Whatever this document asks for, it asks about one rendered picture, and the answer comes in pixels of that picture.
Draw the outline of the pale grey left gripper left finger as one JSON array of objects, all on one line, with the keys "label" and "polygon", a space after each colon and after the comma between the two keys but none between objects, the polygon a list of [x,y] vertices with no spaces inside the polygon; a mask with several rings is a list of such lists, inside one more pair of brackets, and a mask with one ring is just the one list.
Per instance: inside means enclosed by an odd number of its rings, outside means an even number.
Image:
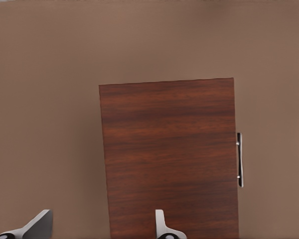
[{"label": "pale grey left gripper left finger", "polygon": [[0,234],[0,239],[51,239],[53,212],[45,209],[19,229]]}]

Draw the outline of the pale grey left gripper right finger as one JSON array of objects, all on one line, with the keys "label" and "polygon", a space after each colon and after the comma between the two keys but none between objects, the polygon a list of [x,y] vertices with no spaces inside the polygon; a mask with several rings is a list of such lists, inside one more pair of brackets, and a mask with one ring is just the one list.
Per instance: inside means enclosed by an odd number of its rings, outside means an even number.
[{"label": "pale grey left gripper right finger", "polygon": [[164,211],[155,210],[156,239],[187,239],[185,233],[169,228],[165,223]]}]

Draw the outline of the dark wooden cabinet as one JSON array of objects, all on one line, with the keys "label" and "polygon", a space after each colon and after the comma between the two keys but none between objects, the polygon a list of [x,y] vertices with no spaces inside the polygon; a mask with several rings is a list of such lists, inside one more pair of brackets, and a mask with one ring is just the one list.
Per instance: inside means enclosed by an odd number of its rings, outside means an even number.
[{"label": "dark wooden cabinet", "polygon": [[111,239],[238,239],[234,80],[101,85]]}]

